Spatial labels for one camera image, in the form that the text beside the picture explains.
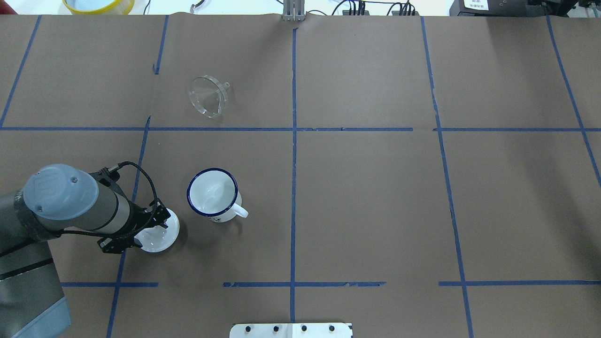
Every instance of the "black cable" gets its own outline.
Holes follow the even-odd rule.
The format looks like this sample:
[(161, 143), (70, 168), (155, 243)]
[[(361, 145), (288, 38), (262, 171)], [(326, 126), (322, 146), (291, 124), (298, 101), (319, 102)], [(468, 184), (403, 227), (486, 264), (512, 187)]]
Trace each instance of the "black cable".
[(390, 12), (392, 12), (392, 8), (393, 8), (395, 5), (398, 5), (398, 6), (400, 7), (400, 8), (399, 8), (399, 12), (400, 12), (400, 11), (403, 9), (403, 4), (401, 4), (400, 2), (395, 2), (395, 3), (393, 3), (393, 4), (392, 4), (392, 6), (390, 6), (390, 8), (388, 9), (388, 12), (386, 13), (386, 16), (390, 15)]
[(407, 15), (407, 8), (409, 7), (409, 5), (410, 5), (409, 1), (405, 2), (405, 5), (403, 6), (403, 9), (401, 10), (401, 13), (399, 13), (398, 15), (406, 16)]
[(142, 12), (142, 15), (146, 15), (146, 9), (148, 8), (148, 6), (150, 5), (150, 1), (148, 0), (148, 4), (146, 4), (146, 7), (144, 7), (144, 11)]
[(193, 8), (193, 9), (196, 9), (196, 8), (200, 7), (200, 6), (201, 6), (203, 3), (204, 3), (204, 0), (200, 0), (200, 2), (199, 2), (199, 3), (197, 3), (197, 4), (192, 4), (192, 8)]
[(125, 233), (122, 235), (100, 234), (100, 233), (95, 233), (95, 232), (86, 232), (86, 231), (79, 231), (79, 230), (59, 230), (59, 231), (55, 232), (55, 234), (62, 235), (62, 234), (66, 233), (66, 234), (72, 234), (72, 235), (84, 235), (84, 236), (92, 236), (92, 237), (106, 237), (106, 238), (112, 238), (112, 239), (121, 239), (121, 238), (130, 237), (130, 236), (135, 236), (140, 231), (146, 229), (148, 227), (148, 225), (150, 224), (150, 222), (152, 221), (152, 219), (154, 218), (154, 216), (156, 215), (156, 211), (158, 209), (159, 204), (161, 204), (161, 205), (164, 205), (164, 204), (156, 195), (156, 189), (154, 188), (154, 183), (152, 182), (152, 179), (146, 173), (146, 171), (144, 171), (144, 169), (142, 169), (138, 164), (130, 162), (130, 161), (121, 162), (117, 165), (117, 170), (119, 170), (127, 165), (131, 165), (131, 166), (137, 168), (140, 171), (140, 173), (142, 173), (142, 175), (144, 175), (144, 177), (146, 177), (146, 179), (148, 180), (148, 184), (150, 184), (150, 189), (152, 189), (152, 195), (154, 198), (153, 209), (150, 214), (150, 217), (148, 218), (148, 221), (146, 221), (146, 223), (141, 228), (139, 228), (137, 230), (132, 230), (129, 233)]
[(345, 2), (350, 2), (351, 4), (353, 4), (353, 11), (356, 11), (356, 7), (355, 7), (355, 2), (352, 0), (344, 0), (338, 3), (338, 5), (336, 5), (336, 7), (334, 7), (334, 10), (332, 11), (332, 15), (336, 14), (336, 10), (340, 7), (340, 5), (342, 5)]
[(310, 11), (308, 11), (307, 13), (310, 13), (310, 12), (318, 12), (318, 13), (321, 13), (321, 14), (323, 14), (323, 15), (327, 16), (327, 14), (326, 14), (326, 13), (324, 13), (324, 12), (322, 12), (322, 11), (320, 11), (320, 10), (310, 10)]
[(1, 252), (0, 257), (4, 257), (10, 253), (17, 251), (18, 249), (25, 248), (27, 245), (33, 244), (33, 243), (35, 243), (35, 241), (31, 238), (28, 238), (25, 241), (23, 241), (22, 243), (17, 244), (15, 246), (11, 247), (10, 249), (7, 249), (7, 250), (4, 250), (3, 252)]

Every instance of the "white container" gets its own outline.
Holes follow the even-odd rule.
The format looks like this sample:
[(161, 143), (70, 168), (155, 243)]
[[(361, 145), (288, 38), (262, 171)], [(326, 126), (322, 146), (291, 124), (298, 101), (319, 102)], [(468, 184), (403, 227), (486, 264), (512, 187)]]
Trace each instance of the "white container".
[(186, 195), (192, 210), (213, 222), (227, 222), (236, 215), (248, 216), (248, 211), (242, 207), (238, 183), (223, 169), (209, 168), (196, 174)]

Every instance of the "white plate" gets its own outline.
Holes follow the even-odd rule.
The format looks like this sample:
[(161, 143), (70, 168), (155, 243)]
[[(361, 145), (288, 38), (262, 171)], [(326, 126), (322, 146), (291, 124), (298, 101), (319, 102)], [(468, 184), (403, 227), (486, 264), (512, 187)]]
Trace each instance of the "white plate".
[(169, 248), (180, 233), (180, 220), (175, 212), (167, 209), (171, 217), (167, 218), (165, 224), (167, 229), (156, 226), (140, 231), (135, 238), (142, 244), (142, 250), (148, 253), (158, 253)]

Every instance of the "metal bracket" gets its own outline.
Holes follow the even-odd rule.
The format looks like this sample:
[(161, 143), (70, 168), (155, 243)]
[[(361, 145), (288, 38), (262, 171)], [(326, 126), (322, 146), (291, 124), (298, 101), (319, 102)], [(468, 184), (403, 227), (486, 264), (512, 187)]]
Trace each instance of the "metal bracket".
[(353, 338), (350, 323), (237, 324), (230, 338)]
[(305, 21), (305, 0), (283, 0), (284, 21)]

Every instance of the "blue tape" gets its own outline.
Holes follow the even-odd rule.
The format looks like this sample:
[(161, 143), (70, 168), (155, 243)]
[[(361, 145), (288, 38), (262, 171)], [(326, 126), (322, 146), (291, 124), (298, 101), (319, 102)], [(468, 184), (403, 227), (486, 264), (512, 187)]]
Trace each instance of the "blue tape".
[(298, 128), (299, 132), (412, 132), (413, 128)]
[(121, 283), (121, 287), (159, 287), (159, 283)]
[(117, 282), (115, 283), (115, 291), (113, 293), (113, 302), (111, 305), (111, 315), (109, 316), (109, 324), (108, 324), (108, 327), (106, 328), (106, 338), (111, 338), (111, 335), (112, 335), (112, 327), (115, 322), (115, 314), (117, 313), (117, 301), (119, 299), (119, 290), (120, 290), (119, 284), (121, 283), (121, 278), (123, 276), (123, 267), (125, 265), (125, 254), (126, 253), (127, 253), (127, 250), (121, 254), (121, 260), (119, 261), (119, 270), (117, 272)]
[(152, 127), (151, 131), (190, 131), (190, 132), (291, 132), (292, 128), (252, 128), (252, 127)]
[(3, 131), (143, 131), (142, 127), (2, 127)]
[(601, 280), (475, 280), (439, 281), (438, 286), (601, 285)]
[(591, 149), (591, 145), (588, 142), (588, 136), (586, 129), (584, 128), (584, 124), (582, 123), (582, 118), (580, 116), (580, 112), (578, 111), (578, 106), (576, 105), (576, 100), (574, 100), (574, 94), (572, 93), (572, 88), (570, 86), (570, 81), (567, 79), (566, 71), (563, 67), (563, 62), (561, 62), (561, 56), (559, 49), (557, 49), (557, 44), (555, 42), (555, 34), (553, 34), (553, 27), (551, 26), (551, 17), (547, 15), (547, 27), (549, 28), (549, 35), (551, 37), (551, 43), (553, 44), (553, 50), (555, 51), (555, 56), (557, 57), (557, 63), (560, 66), (561, 76), (566, 83), (566, 89), (568, 95), (570, 96), (570, 101), (572, 102), (572, 108), (574, 108), (574, 114), (576, 114), (576, 119), (578, 120), (578, 125), (580, 125), (580, 129), (582, 131), (582, 138), (584, 139), (584, 144), (587, 147), (588, 157), (591, 159), (591, 164), (593, 165), (593, 170), (595, 172), (595, 176), (597, 177), (597, 183), (601, 187), (601, 175), (599, 174), (599, 168), (597, 167), (597, 161), (595, 161), (595, 156), (593, 155), (593, 151)]
[(442, 132), (580, 132), (580, 128), (435, 128)]
[[(138, 158), (138, 165), (142, 166), (142, 159), (144, 158), (144, 152), (146, 151), (146, 139), (148, 138), (148, 130), (150, 128), (150, 119), (152, 116), (148, 116), (146, 120), (146, 126), (144, 127), (144, 136), (142, 137), (142, 147), (140, 148), (140, 157)], [(136, 179), (133, 182), (133, 193), (132, 193), (132, 202), (136, 201), (136, 196), (138, 195), (138, 183), (140, 180), (140, 171), (136, 170)]]
[[(297, 281), (294, 287), (380, 287), (385, 281)], [(237, 281), (223, 283), (223, 287), (290, 287), (289, 281)]]
[(154, 74), (159, 74), (160, 61), (163, 58), (163, 47), (165, 46), (165, 36), (167, 35), (167, 23), (169, 22), (169, 16), (165, 16), (165, 23), (163, 23), (163, 36), (160, 38), (159, 57), (156, 60), (156, 65), (152, 65)]
[(224, 283), (224, 287), (290, 287), (289, 281), (237, 281)]
[(297, 281), (296, 287), (380, 287), (385, 281)]
[[(430, 78), (430, 89), (432, 91), (432, 104), (434, 105), (434, 111), (436, 112), (436, 128), (438, 130), (438, 142), (441, 147), (441, 156), (442, 156), (442, 168), (445, 173), (445, 183), (447, 184), (447, 195), (449, 200), (449, 209), (451, 211), (451, 222), (453, 223), (453, 232), (455, 235), (455, 250), (457, 252), (457, 263), (459, 265), (459, 277), (462, 282), (465, 282), (465, 271), (463, 269), (463, 257), (461, 254), (461, 244), (459, 242), (459, 231), (457, 229), (457, 219), (455, 217), (455, 207), (453, 205), (453, 193), (451, 192), (451, 181), (449, 179), (449, 172), (447, 166), (447, 155), (445, 153), (444, 141), (442, 139), (442, 131), (441, 131), (441, 118), (438, 112), (438, 104), (436, 103), (436, 96), (434, 95), (434, 76), (432, 74), (432, 64), (430, 62), (430, 51), (428, 49), (428, 38), (426, 36), (426, 23), (424, 21), (424, 17), (421, 16), (421, 30), (422, 35), (424, 37), (424, 49), (426, 51), (426, 63), (428, 66), (428, 76)], [(468, 335), (469, 338), (474, 338), (474, 329), (472, 327), (472, 315), (469, 308), (469, 298), (468, 298), (468, 288), (466, 286), (462, 286), (463, 291), (463, 306), (465, 308), (465, 318), (468, 325)]]
[[(66, 281), (61, 283), (62, 287), (116, 287), (117, 283), (112, 282), (87, 282), (87, 281)], [(120, 283), (119, 287), (159, 287), (159, 283)]]
[(116, 283), (102, 282), (84, 282), (84, 281), (66, 281), (62, 282), (62, 287), (115, 287)]
[(14, 77), (13, 86), (10, 88), (10, 93), (8, 94), (8, 99), (6, 101), (6, 105), (4, 106), (4, 111), (2, 112), (2, 117), (0, 117), (0, 128), (4, 124), (4, 120), (6, 119), (6, 115), (8, 114), (8, 109), (10, 107), (10, 103), (13, 100), (14, 91), (17, 89), (17, 83), (19, 83), (19, 78), (21, 77), (21, 72), (23, 72), (23, 67), (25, 66), (25, 61), (27, 61), (27, 56), (29, 55), (29, 51), (31, 50), (31, 45), (34, 42), (35, 34), (37, 33), (37, 29), (40, 26), (41, 15), (38, 15), (37, 20), (35, 21), (35, 26), (33, 32), (31, 32), (31, 36), (29, 38), (29, 43), (27, 44), (27, 48), (25, 48), (25, 53), (23, 54), (23, 59), (21, 59), (21, 65), (19, 66), (19, 70), (17, 71), (17, 75)]
[[(144, 136), (142, 137), (142, 146), (140, 147), (140, 157), (138, 158), (138, 165), (142, 166), (142, 160), (144, 159), (144, 152), (146, 150), (146, 140), (148, 138), (148, 129), (150, 127), (150, 119), (152, 116), (148, 116), (146, 125), (144, 126)], [(138, 193), (138, 182), (140, 179), (140, 171), (136, 171), (136, 180), (133, 183), (132, 202), (136, 201), (136, 195)], [(115, 292), (113, 294), (113, 303), (111, 306), (111, 315), (109, 317), (108, 328), (106, 329), (106, 338), (111, 338), (113, 323), (115, 322), (115, 314), (117, 312), (117, 301), (119, 300), (119, 290), (121, 288), (121, 279), (123, 277), (123, 268), (125, 266), (125, 255), (127, 250), (121, 254), (121, 260), (119, 261), (119, 271), (117, 272), (117, 282), (115, 283)]]
[(290, 322), (294, 323), (296, 282), (296, 30), (292, 30), (292, 196), (290, 220)]

